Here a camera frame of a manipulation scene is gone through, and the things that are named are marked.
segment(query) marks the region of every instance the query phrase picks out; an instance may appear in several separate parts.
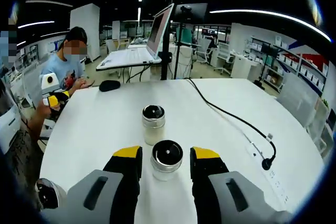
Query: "laptop keyboard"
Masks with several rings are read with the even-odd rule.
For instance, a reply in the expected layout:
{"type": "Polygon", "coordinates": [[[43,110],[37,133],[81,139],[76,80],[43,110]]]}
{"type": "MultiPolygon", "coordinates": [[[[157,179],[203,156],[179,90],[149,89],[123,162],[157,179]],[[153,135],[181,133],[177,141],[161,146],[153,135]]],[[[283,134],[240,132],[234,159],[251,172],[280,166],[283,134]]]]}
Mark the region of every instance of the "laptop keyboard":
{"type": "Polygon", "coordinates": [[[139,51],[137,49],[131,49],[130,52],[129,52],[129,59],[132,62],[140,61],[139,51]]]}

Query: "floor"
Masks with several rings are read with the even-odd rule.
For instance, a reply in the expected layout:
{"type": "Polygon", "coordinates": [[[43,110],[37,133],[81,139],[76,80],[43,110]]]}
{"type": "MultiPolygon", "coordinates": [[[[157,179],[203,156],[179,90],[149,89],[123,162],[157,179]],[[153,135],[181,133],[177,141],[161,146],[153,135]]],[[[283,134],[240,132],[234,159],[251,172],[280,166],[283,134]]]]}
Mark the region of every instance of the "floor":
{"type": "MultiPolygon", "coordinates": [[[[118,80],[122,82],[122,70],[121,70],[121,77],[118,78],[118,72],[108,70],[108,71],[96,71],[96,66],[107,56],[107,51],[105,46],[100,47],[100,57],[98,57],[94,62],[85,65],[85,72],[89,79],[95,81],[93,84],[94,87],[99,86],[100,83],[104,80],[118,80]]],[[[161,68],[160,67],[151,67],[151,72],[153,75],[154,80],[160,79],[161,68]]],[[[126,81],[129,77],[128,72],[124,72],[124,80],[126,81]]],[[[220,74],[219,70],[214,71],[214,68],[207,64],[201,64],[199,62],[193,63],[193,68],[191,71],[191,78],[198,79],[198,78],[230,78],[230,76],[223,72],[220,74]]],[[[269,86],[266,83],[262,85],[265,88],[265,92],[269,95],[278,96],[279,93],[269,86]]]]}

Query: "black cable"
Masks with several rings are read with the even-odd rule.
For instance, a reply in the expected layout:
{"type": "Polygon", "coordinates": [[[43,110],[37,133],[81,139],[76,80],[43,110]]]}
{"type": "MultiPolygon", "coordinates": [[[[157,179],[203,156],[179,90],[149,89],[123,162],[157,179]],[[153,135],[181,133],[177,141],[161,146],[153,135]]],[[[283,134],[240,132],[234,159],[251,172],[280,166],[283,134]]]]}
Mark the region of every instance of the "black cable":
{"type": "MultiPolygon", "coordinates": [[[[185,79],[192,83],[193,87],[197,90],[197,92],[200,94],[200,96],[202,97],[202,99],[203,99],[207,104],[209,104],[209,105],[211,105],[212,107],[214,107],[214,108],[216,108],[216,109],[222,111],[223,113],[228,114],[228,115],[232,116],[233,118],[238,119],[238,120],[240,120],[241,122],[247,124],[248,126],[250,126],[252,129],[254,129],[254,130],[255,130],[256,132],[258,132],[263,138],[265,138],[265,139],[267,140],[266,135],[265,135],[263,132],[261,132],[260,130],[258,130],[256,127],[254,127],[252,124],[250,124],[249,122],[246,122],[244,119],[241,119],[240,117],[238,117],[238,116],[236,116],[236,115],[233,115],[233,114],[231,114],[231,113],[229,113],[229,112],[227,112],[227,111],[221,109],[220,107],[214,105],[213,103],[209,102],[208,100],[206,100],[205,97],[204,97],[204,96],[202,95],[202,93],[200,92],[200,90],[198,89],[198,87],[196,86],[196,84],[193,82],[193,80],[190,79],[190,78],[185,78],[185,79]]],[[[261,165],[262,165],[262,167],[263,167],[264,170],[269,170],[269,169],[270,169],[270,167],[271,167],[271,165],[272,165],[272,162],[273,162],[273,160],[275,159],[275,156],[276,156],[276,153],[277,153],[277,150],[276,150],[276,148],[275,148],[274,143],[273,143],[272,141],[268,141],[268,142],[269,142],[270,145],[272,146],[272,148],[273,148],[273,150],[274,150],[274,153],[273,153],[273,156],[272,156],[271,158],[265,158],[264,160],[262,160],[262,164],[261,164],[261,165]]]]}
{"type": "Polygon", "coordinates": [[[127,83],[127,82],[130,82],[130,80],[131,80],[133,77],[135,77],[135,76],[137,76],[137,75],[139,75],[139,74],[141,74],[141,73],[145,72],[147,69],[149,69],[149,68],[150,68],[150,66],[151,66],[151,65],[149,65],[148,67],[144,68],[144,69],[143,69],[143,70],[141,70],[139,73],[136,73],[135,75],[133,75],[133,76],[130,76],[130,77],[128,78],[128,80],[126,81],[126,83],[127,83]]]}
{"type": "Polygon", "coordinates": [[[169,66],[169,63],[168,63],[168,68],[169,68],[170,73],[172,74],[171,79],[173,80],[174,74],[173,74],[173,72],[172,72],[172,70],[171,70],[171,68],[170,68],[170,66],[169,66]]]}
{"type": "Polygon", "coordinates": [[[45,142],[43,142],[41,139],[40,139],[40,142],[43,143],[45,146],[47,146],[47,144],[45,142]]]}
{"type": "Polygon", "coordinates": [[[125,68],[122,69],[122,83],[125,83],[124,72],[125,72],[125,68]]]}
{"type": "Polygon", "coordinates": [[[126,80],[126,83],[130,80],[130,76],[131,76],[131,73],[132,73],[132,68],[133,68],[133,67],[131,67],[130,73],[129,73],[129,75],[128,75],[128,79],[126,80]]]}
{"type": "Polygon", "coordinates": [[[142,71],[141,71],[141,74],[140,74],[140,77],[139,77],[139,82],[141,82],[141,76],[143,74],[143,72],[145,71],[145,67],[143,67],[142,71]]]}

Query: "pole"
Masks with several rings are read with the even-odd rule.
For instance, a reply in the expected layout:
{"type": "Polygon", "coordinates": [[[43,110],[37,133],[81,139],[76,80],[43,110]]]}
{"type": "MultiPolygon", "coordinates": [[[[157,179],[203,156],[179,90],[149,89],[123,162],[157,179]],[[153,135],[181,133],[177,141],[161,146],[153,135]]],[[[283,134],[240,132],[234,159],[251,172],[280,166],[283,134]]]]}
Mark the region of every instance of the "pole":
{"type": "MultiPolygon", "coordinates": [[[[165,3],[166,6],[168,6],[172,3],[172,0],[165,0],[165,3]]],[[[170,34],[170,20],[168,20],[168,24],[164,32],[162,41],[161,80],[167,79],[168,62],[169,62],[169,34],[170,34]]]]}
{"type": "Polygon", "coordinates": [[[180,46],[181,46],[181,37],[182,37],[182,22],[180,23],[180,30],[178,31],[178,39],[177,39],[177,53],[176,53],[176,63],[175,63],[175,72],[174,79],[176,79],[177,67],[179,65],[179,55],[180,55],[180,46]]]}

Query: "person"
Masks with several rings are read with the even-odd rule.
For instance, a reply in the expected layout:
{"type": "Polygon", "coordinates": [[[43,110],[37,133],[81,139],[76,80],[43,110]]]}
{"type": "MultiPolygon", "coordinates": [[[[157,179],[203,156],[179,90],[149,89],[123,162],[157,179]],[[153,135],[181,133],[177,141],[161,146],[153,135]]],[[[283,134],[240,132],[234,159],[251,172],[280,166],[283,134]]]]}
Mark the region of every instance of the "person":
{"type": "MultiPolygon", "coordinates": [[[[43,152],[37,141],[43,122],[51,114],[51,109],[45,106],[41,100],[33,116],[30,120],[27,120],[16,105],[10,89],[0,79],[0,118],[2,116],[6,117],[8,112],[12,113],[9,110],[13,111],[13,107],[16,107],[14,111],[19,111],[20,126],[18,125],[19,127],[14,129],[17,132],[10,142],[1,143],[1,152],[6,152],[3,158],[17,180],[19,188],[17,193],[26,196],[35,209],[38,210],[41,208],[41,204],[35,192],[35,182],[39,178],[43,152]]],[[[0,125],[1,131],[4,133],[13,130],[9,129],[8,123],[4,123],[4,121],[6,120],[0,120],[0,123],[3,124],[0,125]]]]}
{"type": "Polygon", "coordinates": [[[86,88],[83,68],[79,62],[87,54],[87,35],[83,28],[74,27],[65,36],[55,54],[52,54],[41,72],[40,78],[48,73],[55,73],[60,88],[68,90],[70,96],[78,89],[86,88]]]}
{"type": "Polygon", "coordinates": [[[216,34],[211,34],[211,36],[210,36],[210,44],[209,44],[209,47],[208,47],[208,49],[207,49],[207,52],[209,53],[210,52],[210,54],[209,54],[209,62],[211,62],[211,57],[212,57],[212,51],[210,51],[212,48],[217,48],[217,45],[215,44],[215,38],[217,38],[217,35],[216,34]]]}

